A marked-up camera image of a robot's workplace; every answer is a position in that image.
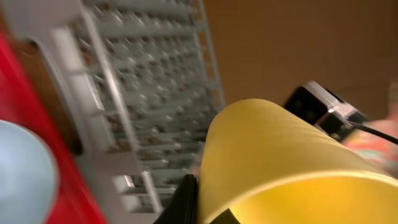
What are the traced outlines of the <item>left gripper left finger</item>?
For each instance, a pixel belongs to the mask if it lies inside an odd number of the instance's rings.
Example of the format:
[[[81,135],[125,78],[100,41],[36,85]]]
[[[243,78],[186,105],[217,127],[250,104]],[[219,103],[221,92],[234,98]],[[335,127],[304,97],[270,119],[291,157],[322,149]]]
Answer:
[[[193,174],[183,177],[169,205],[154,224],[196,224],[198,182]]]

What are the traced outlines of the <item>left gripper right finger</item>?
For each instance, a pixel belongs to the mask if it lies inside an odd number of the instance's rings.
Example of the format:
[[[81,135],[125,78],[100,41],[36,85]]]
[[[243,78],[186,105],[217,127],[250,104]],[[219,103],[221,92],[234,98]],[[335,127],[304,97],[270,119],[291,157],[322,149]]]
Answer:
[[[235,218],[231,210],[227,209],[218,215],[211,224],[240,224],[240,222]]]

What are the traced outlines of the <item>yellow cup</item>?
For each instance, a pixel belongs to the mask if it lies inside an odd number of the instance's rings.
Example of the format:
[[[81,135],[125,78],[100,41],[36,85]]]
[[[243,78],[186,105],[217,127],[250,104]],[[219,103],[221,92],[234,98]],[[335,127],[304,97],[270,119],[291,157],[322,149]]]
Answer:
[[[397,180],[279,105],[235,102],[212,121],[198,222],[397,222]]]

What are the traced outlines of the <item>light blue bowl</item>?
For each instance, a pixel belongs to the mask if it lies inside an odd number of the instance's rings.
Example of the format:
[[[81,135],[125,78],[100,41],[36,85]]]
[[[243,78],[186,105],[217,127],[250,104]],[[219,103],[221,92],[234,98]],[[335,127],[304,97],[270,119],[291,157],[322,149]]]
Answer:
[[[1,223],[45,223],[59,186],[50,147],[33,131],[1,121]]]

